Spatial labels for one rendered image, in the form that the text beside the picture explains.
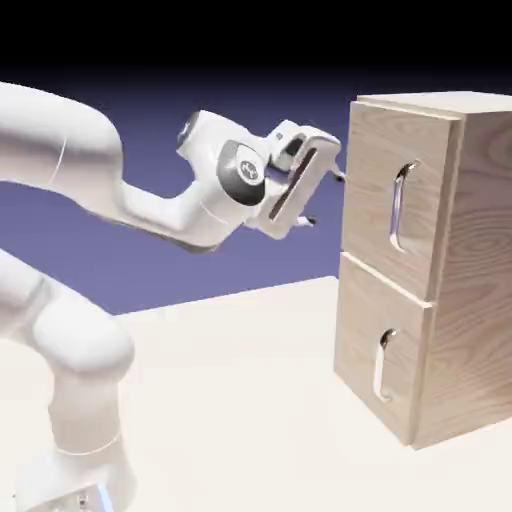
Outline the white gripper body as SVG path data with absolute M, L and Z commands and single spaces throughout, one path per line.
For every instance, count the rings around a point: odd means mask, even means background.
M 286 175 L 284 182 L 269 177 L 257 213 L 257 229 L 273 239 L 285 238 L 298 216 L 330 172 L 341 151 L 333 135 L 312 126 L 278 126 L 268 137 L 270 167 Z

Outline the light wood cabinet door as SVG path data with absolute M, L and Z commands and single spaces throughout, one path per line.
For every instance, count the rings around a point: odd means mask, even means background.
M 350 107 L 341 247 L 424 301 L 437 293 L 446 207 L 462 117 L 358 100 Z M 400 221 L 389 241 L 393 181 L 407 163 Z
M 435 305 L 416 297 L 355 256 L 343 252 L 334 368 L 344 383 L 404 445 L 413 443 Z M 398 329 L 386 349 L 384 386 L 392 400 L 373 393 L 377 343 Z

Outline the light wood cabinet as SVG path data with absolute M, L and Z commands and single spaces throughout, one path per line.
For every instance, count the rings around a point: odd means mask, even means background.
M 437 293 L 426 301 L 435 312 L 408 445 L 421 449 L 512 418 L 512 96 L 448 91 L 358 100 L 452 112 L 463 121 Z

